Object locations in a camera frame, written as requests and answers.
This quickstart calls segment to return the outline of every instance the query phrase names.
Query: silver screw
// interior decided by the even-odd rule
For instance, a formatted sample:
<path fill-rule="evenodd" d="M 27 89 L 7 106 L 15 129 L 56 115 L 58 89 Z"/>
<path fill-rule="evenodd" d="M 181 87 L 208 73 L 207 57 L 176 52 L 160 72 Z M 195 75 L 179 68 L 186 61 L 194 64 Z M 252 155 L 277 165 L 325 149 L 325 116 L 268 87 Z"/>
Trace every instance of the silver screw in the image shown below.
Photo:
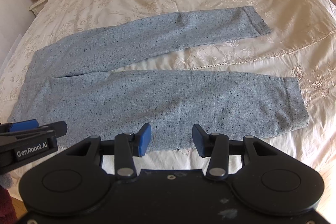
<path fill-rule="evenodd" d="M 117 174 L 122 177 L 130 177 L 131 175 L 133 175 L 133 173 L 134 173 L 133 170 L 128 167 L 120 168 L 117 171 Z"/>
<path fill-rule="evenodd" d="M 214 177 L 222 177 L 223 175 L 225 175 L 226 171 L 223 168 L 211 168 L 209 171 L 209 174 L 214 176 Z"/>
<path fill-rule="evenodd" d="M 167 178 L 170 179 L 170 180 L 176 179 L 176 177 L 174 175 L 168 175 Z"/>

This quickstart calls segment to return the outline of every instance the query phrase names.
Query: speckled gray fabric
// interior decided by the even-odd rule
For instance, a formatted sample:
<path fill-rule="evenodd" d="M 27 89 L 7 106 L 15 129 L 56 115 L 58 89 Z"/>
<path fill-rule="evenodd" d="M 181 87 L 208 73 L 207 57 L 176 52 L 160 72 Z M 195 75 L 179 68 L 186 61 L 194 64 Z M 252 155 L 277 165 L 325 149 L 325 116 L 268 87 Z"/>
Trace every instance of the speckled gray fabric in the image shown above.
<path fill-rule="evenodd" d="M 110 71 L 167 52 L 270 31 L 253 6 L 162 14 L 76 33 L 38 50 L 26 82 Z"/>
<path fill-rule="evenodd" d="M 90 135 L 107 140 L 136 133 L 146 122 L 152 125 L 149 150 L 194 147 L 195 123 L 236 140 L 271 137 L 308 123 L 296 78 L 244 72 L 93 72 L 50 77 L 25 96 L 15 120 L 65 120 L 68 133 L 59 139 L 64 146 Z"/>

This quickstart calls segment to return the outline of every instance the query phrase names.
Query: white nightstand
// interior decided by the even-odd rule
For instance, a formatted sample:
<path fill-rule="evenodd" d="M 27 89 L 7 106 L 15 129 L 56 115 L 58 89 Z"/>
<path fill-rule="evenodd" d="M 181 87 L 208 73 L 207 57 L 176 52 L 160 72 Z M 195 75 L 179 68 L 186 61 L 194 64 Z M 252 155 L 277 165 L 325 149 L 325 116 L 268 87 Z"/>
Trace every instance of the white nightstand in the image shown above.
<path fill-rule="evenodd" d="M 29 7 L 29 11 L 32 11 L 35 16 L 43 9 L 48 0 L 38 0 Z"/>

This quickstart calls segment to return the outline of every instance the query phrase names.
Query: cream bedspread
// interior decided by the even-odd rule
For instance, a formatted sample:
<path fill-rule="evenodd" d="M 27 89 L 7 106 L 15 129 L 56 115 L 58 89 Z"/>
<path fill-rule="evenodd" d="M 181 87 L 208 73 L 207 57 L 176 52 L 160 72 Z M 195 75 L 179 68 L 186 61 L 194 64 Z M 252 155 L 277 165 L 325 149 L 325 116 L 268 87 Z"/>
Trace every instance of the cream bedspread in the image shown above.
<path fill-rule="evenodd" d="M 336 8 L 329 0 L 49 0 L 1 77 L 0 122 L 6 122 L 17 101 L 33 53 L 62 37 L 162 13 L 244 5 L 256 8 L 273 30 L 271 34 L 188 48 L 119 70 L 211 69 L 297 76 L 309 125 L 267 141 L 321 170 L 336 158 Z M 199 158 L 191 149 L 150 152 L 135 162 L 138 169 L 205 169 L 208 159 Z M 16 182 L 10 190 L 12 196 L 19 198 L 17 182 L 32 166 L 12 172 Z M 232 157 L 231 171 L 239 167 L 239 158 Z M 113 157 L 105 158 L 104 168 L 113 172 Z"/>

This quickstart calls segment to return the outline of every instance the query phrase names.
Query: wooden floor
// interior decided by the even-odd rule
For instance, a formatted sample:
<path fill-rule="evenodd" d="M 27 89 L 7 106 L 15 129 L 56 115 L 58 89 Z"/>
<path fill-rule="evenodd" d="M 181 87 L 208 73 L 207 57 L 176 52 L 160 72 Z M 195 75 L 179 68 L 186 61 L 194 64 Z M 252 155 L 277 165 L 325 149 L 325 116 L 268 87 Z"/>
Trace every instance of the wooden floor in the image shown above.
<path fill-rule="evenodd" d="M 319 203 L 317 211 L 330 223 L 336 224 L 336 166 L 324 168 L 320 175 L 324 179 L 325 190 Z M 12 198 L 17 218 L 20 218 L 27 211 L 22 201 Z"/>

